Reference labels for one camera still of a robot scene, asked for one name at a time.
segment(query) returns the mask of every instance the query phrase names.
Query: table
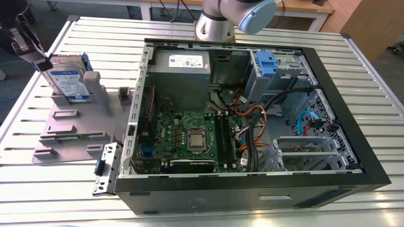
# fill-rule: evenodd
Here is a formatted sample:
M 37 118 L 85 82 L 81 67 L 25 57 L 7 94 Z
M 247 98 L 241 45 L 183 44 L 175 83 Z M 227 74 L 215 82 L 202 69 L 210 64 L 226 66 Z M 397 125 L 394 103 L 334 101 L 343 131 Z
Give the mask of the table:
M 143 38 L 193 39 L 193 25 L 81 17 L 49 53 L 85 51 L 109 91 L 134 86 Z M 31 165 L 51 89 L 38 73 L 0 128 L 0 224 L 75 226 L 404 226 L 404 108 L 355 45 L 338 34 L 235 30 L 238 43 L 313 47 L 391 184 L 321 208 L 135 216 L 118 197 L 91 197 L 94 161 Z
M 107 4 L 107 5 L 123 5 L 138 6 L 141 10 L 142 20 L 151 20 L 151 7 L 161 7 L 158 0 L 58 0 L 62 2 L 91 3 L 91 4 Z M 177 7 L 177 0 L 162 0 L 166 8 Z M 202 0 L 183 0 L 189 9 L 201 10 Z M 277 12 L 274 15 L 281 14 L 281 3 L 277 4 Z M 311 24 L 309 31 L 318 32 L 329 14 L 334 12 L 331 5 L 327 1 L 322 6 L 311 4 L 311 0 L 285 0 L 285 17 L 305 17 L 311 18 Z

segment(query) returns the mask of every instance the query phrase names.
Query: gray robot arm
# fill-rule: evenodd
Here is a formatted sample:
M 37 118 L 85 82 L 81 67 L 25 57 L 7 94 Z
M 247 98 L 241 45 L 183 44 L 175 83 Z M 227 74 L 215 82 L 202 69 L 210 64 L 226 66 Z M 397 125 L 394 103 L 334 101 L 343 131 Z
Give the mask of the gray robot arm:
M 195 36 L 203 41 L 230 42 L 234 26 L 254 34 L 267 25 L 275 12 L 275 0 L 205 0 L 195 24 Z

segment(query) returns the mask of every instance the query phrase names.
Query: hard drive label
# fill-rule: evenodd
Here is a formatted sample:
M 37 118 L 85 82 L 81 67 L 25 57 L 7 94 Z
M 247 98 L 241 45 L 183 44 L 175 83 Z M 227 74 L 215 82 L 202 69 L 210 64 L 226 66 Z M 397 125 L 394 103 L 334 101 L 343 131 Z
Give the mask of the hard drive label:
M 73 102 L 83 101 L 89 97 L 83 83 L 78 81 L 79 75 L 77 71 L 51 71 L 54 81 L 63 95 Z

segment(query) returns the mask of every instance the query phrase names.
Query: chip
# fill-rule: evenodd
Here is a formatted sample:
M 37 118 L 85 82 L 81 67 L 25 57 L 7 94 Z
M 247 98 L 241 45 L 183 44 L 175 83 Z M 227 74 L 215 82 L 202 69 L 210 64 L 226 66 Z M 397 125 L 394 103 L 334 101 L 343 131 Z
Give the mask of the chip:
M 189 142 L 189 146 L 191 148 L 201 148 L 202 147 L 202 144 L 203 144 L 203 138 L 202 138 L 202 135 L 199 134 L 193 134 L 189 136 L 190 138 L 190 142 Z

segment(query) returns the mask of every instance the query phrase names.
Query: white sticker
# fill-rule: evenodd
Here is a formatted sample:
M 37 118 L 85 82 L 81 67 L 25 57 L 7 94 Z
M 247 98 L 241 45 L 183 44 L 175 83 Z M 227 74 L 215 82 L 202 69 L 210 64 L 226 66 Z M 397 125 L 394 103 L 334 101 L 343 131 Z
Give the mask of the white sticker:
M 245 158 L 239 159 L 239 165 L 246 166 L 246 162 L 247 162 L 247 160 Z
M 169 67 L 202 68 L 202 56 L 199 55 L 170 55 Z
M 79 75 L 77 71 L 51 71 L 57 86 L 63 95 L 77 102 L 89 97 L 83 83 L 78 81 Z
M 246 102 L 246 98 L 243 98 L 242 96 L 239 96 L 238 100 L 245 103 Z

